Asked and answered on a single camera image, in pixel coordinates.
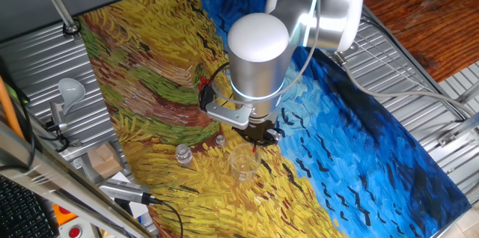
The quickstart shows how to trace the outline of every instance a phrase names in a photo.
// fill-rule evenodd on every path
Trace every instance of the cardboard box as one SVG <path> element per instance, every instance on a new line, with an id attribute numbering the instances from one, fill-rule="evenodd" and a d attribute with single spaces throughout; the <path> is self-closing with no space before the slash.
<path id="1" fill-rule="evenodd" d="M 93 169 L 105 179 L 123 170 L 117 151 L 108 142 L 90 149 L 88 158 Z"/>

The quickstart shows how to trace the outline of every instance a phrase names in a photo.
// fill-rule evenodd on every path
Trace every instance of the wooden floor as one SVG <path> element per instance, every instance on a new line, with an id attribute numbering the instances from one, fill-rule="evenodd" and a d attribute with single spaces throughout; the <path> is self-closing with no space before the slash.
<path id="1" fill-rule="evenodd" d="M 440 82 L 479 61 L 479 0 L 364 0 Z"/>

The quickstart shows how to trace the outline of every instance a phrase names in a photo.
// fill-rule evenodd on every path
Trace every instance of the metal frame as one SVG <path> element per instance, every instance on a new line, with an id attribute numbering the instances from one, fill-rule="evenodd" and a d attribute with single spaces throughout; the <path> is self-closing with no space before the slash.
<path id="1" fill-rule="evenodd" d="M 35 134 L 48 135 L 34 118 Z M 0 159 L 4 165 L 21 162 L 27 165 L 31 145 L 0 122 Z M 117 237 L 154 237 L 145 227 L 87 181 L 55 152 L 55 143 L 40 141 L 43 151 L 35 153 L 31 170 L 8 169 L 2 175 L 38 195 L 75 213 Z"/>

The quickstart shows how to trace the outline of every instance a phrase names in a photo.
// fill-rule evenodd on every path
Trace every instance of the red button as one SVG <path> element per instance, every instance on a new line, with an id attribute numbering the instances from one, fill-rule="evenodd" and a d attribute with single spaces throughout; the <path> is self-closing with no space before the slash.
<path id="1" fill-rule="evenodd" d="M 60 207 L 58 208 L 60 210 L 60 213 L 64 214 L 64 215 L 68 215 L 69 213 L 71 213 L 69 210 L 66 210 L 65 208 L 63 207 Z"/>
<path id="2" fill-rule="evenodd" d="M 70 235 L 70 237 L 72 238 L 77 238 L 80 236 L 80 229 L 77 228 L 77 227 L 74 227 L 70 230 L 70 232 L 68 233 Z"/>

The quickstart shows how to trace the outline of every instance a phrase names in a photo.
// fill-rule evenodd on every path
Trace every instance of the white cable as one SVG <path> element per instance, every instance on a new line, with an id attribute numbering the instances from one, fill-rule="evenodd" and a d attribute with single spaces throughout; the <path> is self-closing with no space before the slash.
<path id="1" fill-rule="evenodd" d="M 451 99 L 450 97 L 443 96 L 441 94 L 433 93 L 433 92 L 428 92 L 428 91 L 404 91 L 404 92 L 399 92 L 399 93 L 377 93 L 377 92 L 372 92 L 369 91 L 366 88 L 363 88 L 358 81 L 354 78 L 354 76 L 351 73 L 350 68 L 347 66 L 347 64 L 343 64 L 344 71 L 346 74 L 349 76 L 351 79 L 351 82 L 360 90 L 365 92 L 366 94 L 369 94 L 373 97 L 404 97 L 404 96 L 412 96 L 412 95 L 419 95 L 419 96 L 429 96 L 429 97 L 435 97 L 440 100 L 445 100 L 448 103 L 456 106 L 457 108 L 460 108 L 464 110 L 468 115 L 473 116 L 475 113 L 471 111 L 471 109 L 467 108 L 465 105 L 462 103 Z"/>
<path id="2" fill-rule="evenodd" d="M 275 97 L 283 94 L 284 92 L 286 92 L 288 89 L 290 89 L 296 82 L 298 82 L 299 78 L 301 78 L 302 74 L 305 72 L 306 68 L 308 67 L 309 61 L 311 61 L 311 58 L 313 58 L 314 50 L 316 49 L 316 45 L 317 45 L 317 38 L 319 37 L 319 34 L 320 34 L 320 30 L 319 30 L 319 27 L 320 27 L 320 7 L 321 7 L 321 0 L 316 0 L 316 13 L 317 13 L 316 28 L 318 28 L 318 29 L 316 29 L 316 34 L 314 35 L 313 47 L 311 47 L 311 51 L 309 51 L 308 58 L 306 58 L 306 62 L 303 65 L 302 69 L 299 71 L 298 76 L 286 88 L 280 90 L 278 93 L 274 93 L 273 95 L 269 95 L 268 97 L 265 97 L 261 100 L 251 100 L 251 101 L 245 102 L 245 101 L 242 101 L 242 100 L 233 100 L 233 99 L 225 97 L 223 94 L 219 93 L 219 91 L 216 89 L 216 87 L 212 83 L 211 87 L 215 91 L 216 96 L 222 98 L 223 100 L 232 102 L 232 103 L 243 104 L 244 105 L 244 104 L 262 103 L 264 101 L 271 100 L 272 98 L 275 98 Z"/>
<path id="3" fill-rule="evenodd" d="M 388 63 L 384 62 L 381 58 L 378 58 L 378 57 L 375 56 L 373 53 L 367 51 L 366 48 L 364 48 L 363 46 L 361 46 L 361 45 L 359 45 L 359 44 L 358 44 L 358 46 L 359 46 L 359 48 L 363 49 L 366 53 L 368 53 L 369 55 L 371 55 L 373 58 L 375 58 L 377 61 L 383 63 L 385 66 L 390 67 L 392 70 L 394 70 L 395 72 L 399 73 L 402 77 L 406 78 L 406 79 L 409 80 L 411 83 L 416 84 L 416 85 L 419 85 L 420 87 L 422 87 L 422 88 L 424 88 L 424 89 L 427 89 L 428 91 L 433 92 L 430 88 L 428 88 L 428 87 L 422 85 L 422 84 L 419 83 L 419 82 L 416 82 L 416 81 L 410 79 L 408 76 L 406 76 L 406 75 L 404 75 L 403 73 L 401 73 L 401 72 L 400 72 L 399 70 L 397 70 L 395 67 L 389 65 Z M 393 59 L 393 58 L 391 58 L 391 57 L 390 57 L 390 59 L 391 59 L 392 61 L 395 61 L 396 64 L 399 65 L 399 63 L 397 63 L 397 61 L 396 61 L 395 59 Z"/>

